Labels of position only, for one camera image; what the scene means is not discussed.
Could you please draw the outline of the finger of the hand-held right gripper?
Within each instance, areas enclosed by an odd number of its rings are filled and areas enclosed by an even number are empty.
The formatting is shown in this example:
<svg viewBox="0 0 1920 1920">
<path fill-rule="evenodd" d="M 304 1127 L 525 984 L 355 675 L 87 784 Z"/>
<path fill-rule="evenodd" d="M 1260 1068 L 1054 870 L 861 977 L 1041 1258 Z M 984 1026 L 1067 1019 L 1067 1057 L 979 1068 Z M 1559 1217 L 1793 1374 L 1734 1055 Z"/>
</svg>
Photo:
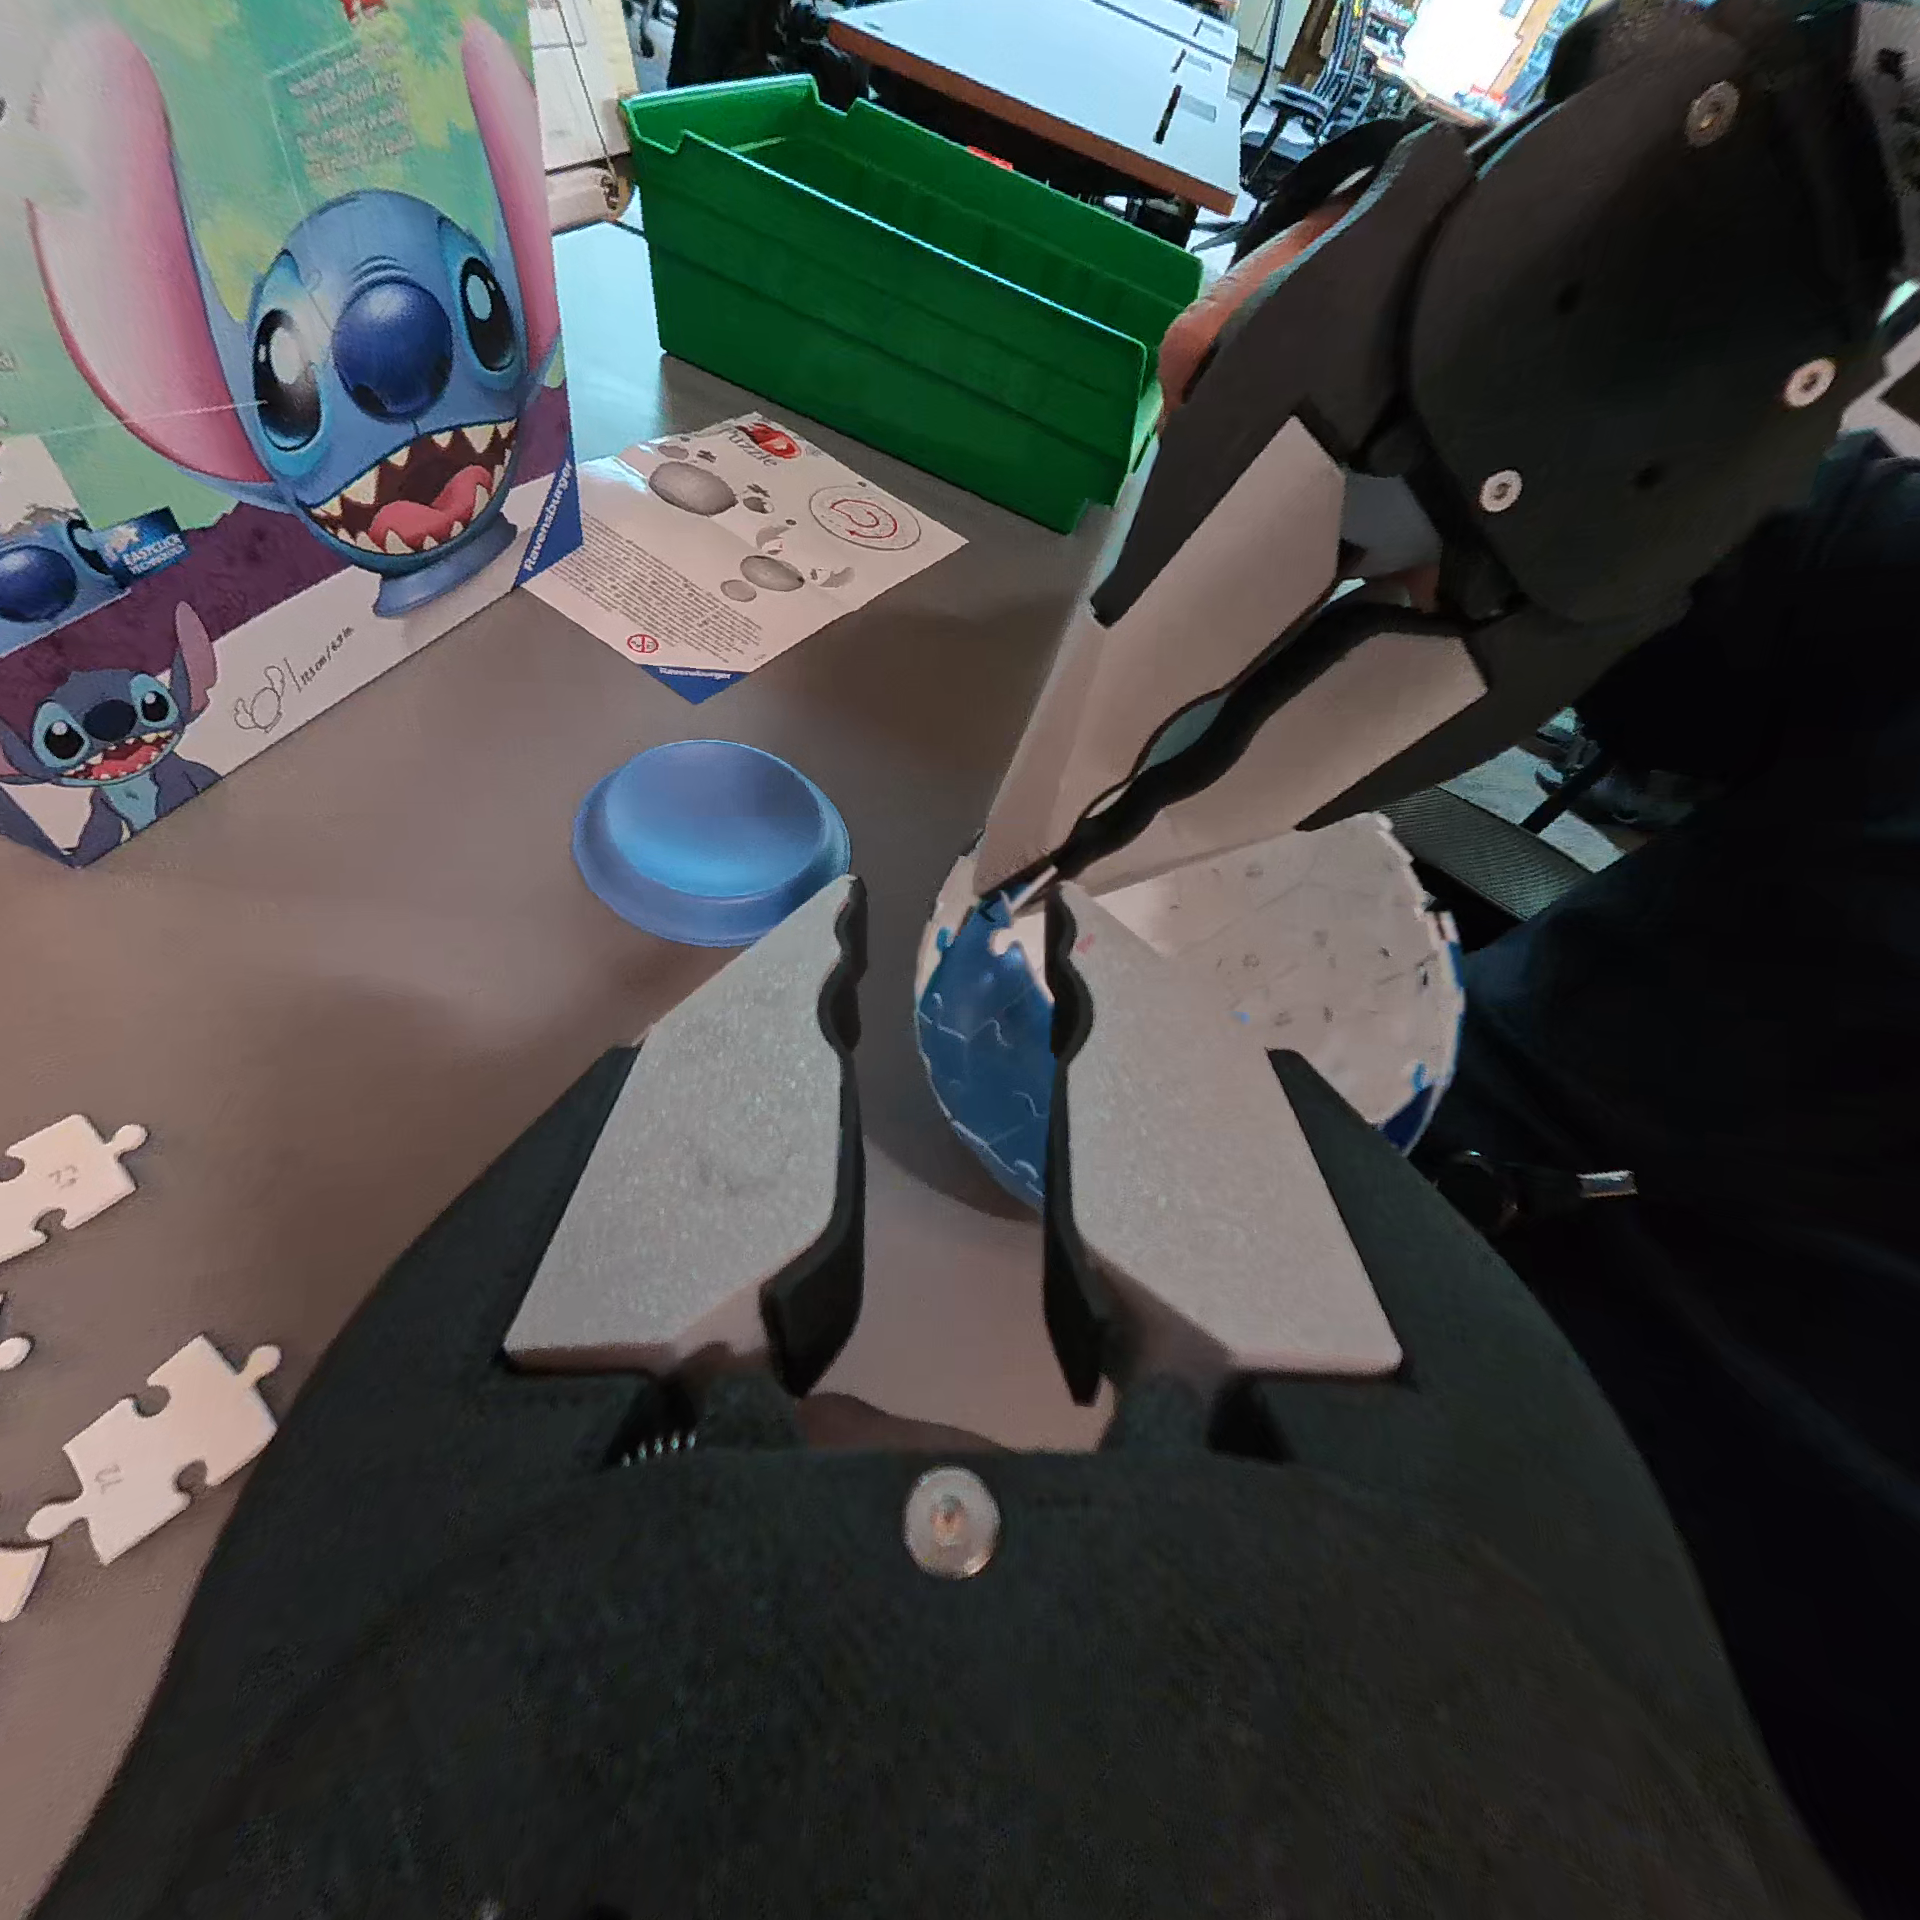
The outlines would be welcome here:
<svg viewBox="0 0 1920 1920">
<path fill-rule="evenodd" d="M 1236 684 L 1331 590 L 1343 504 L 1343 468 L 1285 423 L 1127 610 L 1074 610 L 979 832 L 979 893 L 1046 866 L 1165 723 Z"/>
<path fill-rule="evenodd" d="M 1112 893 L 1300 830 L 1487 689 L 1443 621 L 1384 603 L 1318 614 L 1178 753 L 1156 749 L 1112 803 L 1067 832 L 1046 874 Z"/>
</svg>

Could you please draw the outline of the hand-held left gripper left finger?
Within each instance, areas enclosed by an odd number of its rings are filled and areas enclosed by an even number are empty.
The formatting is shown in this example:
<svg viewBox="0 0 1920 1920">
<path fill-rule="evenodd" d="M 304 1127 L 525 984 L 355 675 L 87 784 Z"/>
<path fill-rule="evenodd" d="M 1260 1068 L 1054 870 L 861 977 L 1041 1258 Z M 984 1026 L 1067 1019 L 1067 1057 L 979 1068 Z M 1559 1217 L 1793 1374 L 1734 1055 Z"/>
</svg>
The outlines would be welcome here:
<svg viewBox="0 0 1920 1920">
<path fill-rule="evenodd" d="M 865 885 L 825 881 L 635 1044 L 501 1353 L 804 1399 L 861 1309 Z"/>
</svg>

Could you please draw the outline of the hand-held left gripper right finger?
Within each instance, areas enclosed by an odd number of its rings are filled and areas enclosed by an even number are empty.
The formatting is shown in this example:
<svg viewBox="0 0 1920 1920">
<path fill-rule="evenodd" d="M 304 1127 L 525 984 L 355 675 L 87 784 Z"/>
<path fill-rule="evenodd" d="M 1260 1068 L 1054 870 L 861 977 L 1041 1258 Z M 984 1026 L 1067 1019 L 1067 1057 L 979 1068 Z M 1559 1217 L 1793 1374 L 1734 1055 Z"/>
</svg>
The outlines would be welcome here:
<svg viewBox="0 0 1920 1920">
<path fill-rule="evenodd" d="M 1267 1048 L 1079 885 L 1046 904 L 1041 1312 L 1074 1403 L 1401 1373 Z"/>
</svg>

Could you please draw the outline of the blue puzzle ball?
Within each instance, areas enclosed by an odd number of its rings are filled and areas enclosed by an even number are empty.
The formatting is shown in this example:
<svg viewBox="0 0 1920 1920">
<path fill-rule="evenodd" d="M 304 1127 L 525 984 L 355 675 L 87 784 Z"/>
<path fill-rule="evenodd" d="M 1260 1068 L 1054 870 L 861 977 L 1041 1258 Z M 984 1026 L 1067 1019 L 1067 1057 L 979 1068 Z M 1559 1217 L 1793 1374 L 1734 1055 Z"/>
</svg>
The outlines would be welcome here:
<svg viewBox="0 0 1920 1920">
<path fill-rule="evenodd" d="M 1054 1078 L 1046 904 L 975 904 L 973 870 L 973 857 L 951 870 L 921 939 L 918 1055 L 951 1135 L 1041 1211 Z M 1414 1154 L 1454 1086 L 1465 991 L 1454 918 L 1384 816 L 1285 830 L 1108 888 L 1098 904 Z"/>
</svg>

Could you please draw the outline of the blue plastic ball stand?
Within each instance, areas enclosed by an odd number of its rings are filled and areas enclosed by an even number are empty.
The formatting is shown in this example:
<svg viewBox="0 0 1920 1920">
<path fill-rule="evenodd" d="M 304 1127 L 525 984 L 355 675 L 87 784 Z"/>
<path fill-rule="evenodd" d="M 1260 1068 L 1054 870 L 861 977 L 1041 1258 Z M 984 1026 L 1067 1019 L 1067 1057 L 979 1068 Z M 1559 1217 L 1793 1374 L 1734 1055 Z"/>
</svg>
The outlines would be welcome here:
<svg viewBox="0 0 1920 1920">
<path fill-rule="evenodd" d="M 852 873 L 852 835 L 794 766 L 724 738 L 648 749 L 582 800 L 572 859 L 624 926 L 751 947 Z"/>
</svg>

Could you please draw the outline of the person's right forearm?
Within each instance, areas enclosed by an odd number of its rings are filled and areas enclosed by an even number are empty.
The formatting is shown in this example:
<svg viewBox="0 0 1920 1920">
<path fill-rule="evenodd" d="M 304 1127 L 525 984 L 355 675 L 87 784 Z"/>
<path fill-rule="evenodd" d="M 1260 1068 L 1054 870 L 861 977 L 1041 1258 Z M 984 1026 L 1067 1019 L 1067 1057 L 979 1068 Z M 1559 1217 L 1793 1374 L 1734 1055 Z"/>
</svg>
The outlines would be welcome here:
<svg viewBox="0 0 1920 1920">
<path fill-rule="evenodd" d="M 1874 431 L 1842 435 L 1812 494 L 1762 521 L 1574 711 L 1619 775 L 1912 800 L 1918 460 Z"/>
</svg>

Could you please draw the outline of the green printed puzzle box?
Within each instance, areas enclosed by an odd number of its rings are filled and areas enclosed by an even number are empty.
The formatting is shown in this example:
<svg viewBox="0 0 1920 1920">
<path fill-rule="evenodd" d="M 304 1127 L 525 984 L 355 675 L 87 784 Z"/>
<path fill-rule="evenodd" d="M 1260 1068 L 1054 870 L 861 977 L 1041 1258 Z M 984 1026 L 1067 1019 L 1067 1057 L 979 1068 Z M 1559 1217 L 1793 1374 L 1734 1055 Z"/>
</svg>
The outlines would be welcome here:
<svg viewBox="0 0 1920 1920">
<path fill-rule="evenodd" d="M 2 839 L 84 870 L 582 548 L 530 5 L 2 5 Z"/>
</svg>

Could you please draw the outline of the person's right hand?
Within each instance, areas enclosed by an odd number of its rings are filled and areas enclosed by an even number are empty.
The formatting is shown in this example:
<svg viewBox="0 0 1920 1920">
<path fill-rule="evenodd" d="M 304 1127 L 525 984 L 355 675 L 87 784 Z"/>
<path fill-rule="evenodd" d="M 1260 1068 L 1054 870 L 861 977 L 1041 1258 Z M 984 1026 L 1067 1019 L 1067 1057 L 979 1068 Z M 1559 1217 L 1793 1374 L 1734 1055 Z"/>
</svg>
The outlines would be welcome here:
<svg viewBox="0 0 1920 1920">
<path fill-rule="evenodd" d="M 1190 381 L 1211 361 L 1217 335 L 1232 325 L 1232 318 L 1246 301 L 1253 301 L 1253 293 L 1260 293 L 1260 289 L 1296 256 L 1313 248 L 1327 230 L 1340 226 L 1350 205 L 1355 189 L 1330 197 L 1308 217 L 1249 248 L 1172 319 L 1158 345 L 1158 393 L 1165 417 L 1184 402 Z"/>
</svg>

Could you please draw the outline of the person's left hand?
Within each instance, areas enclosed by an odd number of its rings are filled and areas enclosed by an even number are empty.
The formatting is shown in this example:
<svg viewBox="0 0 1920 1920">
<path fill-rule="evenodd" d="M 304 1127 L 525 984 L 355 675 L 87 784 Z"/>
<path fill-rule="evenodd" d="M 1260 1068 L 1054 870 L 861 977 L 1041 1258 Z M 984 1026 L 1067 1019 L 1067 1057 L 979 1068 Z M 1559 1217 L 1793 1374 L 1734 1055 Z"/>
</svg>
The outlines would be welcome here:
<svg viewBox="0 0 1920 1920">
<path fill-rule="evenodd" d="M 825 1452 L 1007 1452 L 1002 1443 L 970 1428 L 910 1422 L 852 1395 L 808 1395 L 794 1403 L 794 1415 L 806 1448 Z"/>
</svg>

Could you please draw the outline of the green plastic bin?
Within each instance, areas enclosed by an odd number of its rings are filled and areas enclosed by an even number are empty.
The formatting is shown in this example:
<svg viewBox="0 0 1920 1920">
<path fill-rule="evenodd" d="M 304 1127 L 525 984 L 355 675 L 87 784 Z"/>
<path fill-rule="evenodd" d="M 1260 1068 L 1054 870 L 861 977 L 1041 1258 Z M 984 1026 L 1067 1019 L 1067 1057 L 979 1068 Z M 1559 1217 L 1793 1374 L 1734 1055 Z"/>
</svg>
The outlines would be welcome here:
<svg viewBox="0 0 1920 1920">
<path fill-rule="evenodd" d="M 1059 537 L 1115 504 L 1190 252 L 804 76 L 620 121 L 666 355 Z"/>
</svg>

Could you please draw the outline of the white instruction sheet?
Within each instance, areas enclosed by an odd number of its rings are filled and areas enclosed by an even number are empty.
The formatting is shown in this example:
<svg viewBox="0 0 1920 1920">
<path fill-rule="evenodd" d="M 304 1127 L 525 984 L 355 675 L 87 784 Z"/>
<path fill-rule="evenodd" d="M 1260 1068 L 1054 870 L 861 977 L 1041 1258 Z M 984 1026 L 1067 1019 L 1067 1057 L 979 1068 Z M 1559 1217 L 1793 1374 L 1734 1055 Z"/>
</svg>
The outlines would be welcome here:
<svg viewBox="0 0 1920 1920">
<path fill-rule="evenodd" d="M 579 511 L 530 590 L 688 705 L 965 546 L 762 413 L 582 464 Z"/>
</svg>

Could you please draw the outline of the grey background table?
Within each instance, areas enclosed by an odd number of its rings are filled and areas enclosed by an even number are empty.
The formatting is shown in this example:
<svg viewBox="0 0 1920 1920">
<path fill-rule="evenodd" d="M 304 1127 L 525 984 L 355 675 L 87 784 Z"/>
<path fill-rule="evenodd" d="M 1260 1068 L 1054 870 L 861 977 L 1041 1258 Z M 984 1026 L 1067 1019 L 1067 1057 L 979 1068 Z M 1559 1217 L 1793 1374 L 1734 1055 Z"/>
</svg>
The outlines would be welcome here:
<svg viewBox="0 0 1920 1920">
<path fill-rule="evenodd" d="M 947 103 L 1094 159 L 1119 180 L 1226 217 L 1241 121 L 1236 35 L 1184 5 L 869 5 L 829 44 Z"/>
</svg>

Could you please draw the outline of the person's dark clothing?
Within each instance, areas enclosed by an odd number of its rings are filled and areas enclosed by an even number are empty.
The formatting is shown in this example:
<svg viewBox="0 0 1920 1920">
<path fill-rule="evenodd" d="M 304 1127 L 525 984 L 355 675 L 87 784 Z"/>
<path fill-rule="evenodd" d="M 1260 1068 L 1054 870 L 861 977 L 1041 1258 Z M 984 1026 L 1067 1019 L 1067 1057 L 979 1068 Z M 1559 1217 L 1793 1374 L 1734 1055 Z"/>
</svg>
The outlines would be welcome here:
<svg viewBox="0 0 1920 1920">
<path fill-rule="evenodd" d="M 1918 800 L 1752 784 L 1469 954 L 1427 1143 L 1635 1199 L 1516 1228 L 1772 1767 L 1918 1917 Z"/>
</svg>

